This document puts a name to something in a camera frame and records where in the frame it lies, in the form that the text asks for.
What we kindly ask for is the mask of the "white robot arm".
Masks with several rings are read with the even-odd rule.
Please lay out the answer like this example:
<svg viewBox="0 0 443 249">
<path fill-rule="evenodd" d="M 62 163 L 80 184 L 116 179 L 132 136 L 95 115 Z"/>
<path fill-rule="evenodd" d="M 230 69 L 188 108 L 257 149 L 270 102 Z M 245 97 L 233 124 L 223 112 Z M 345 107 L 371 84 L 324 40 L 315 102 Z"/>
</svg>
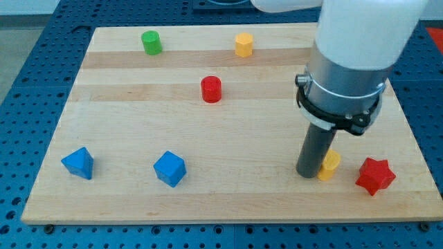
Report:
<svg viewBox="0 0 443 249">
<path fill-rule="evenodd" d="M 319 6 L 311 57 L 296 76 L 297 104 L 309 131 L 360 136 L 381 109 L 386 79 L 427 0 L 252 0 L 277 13 Z"/>
</svg>

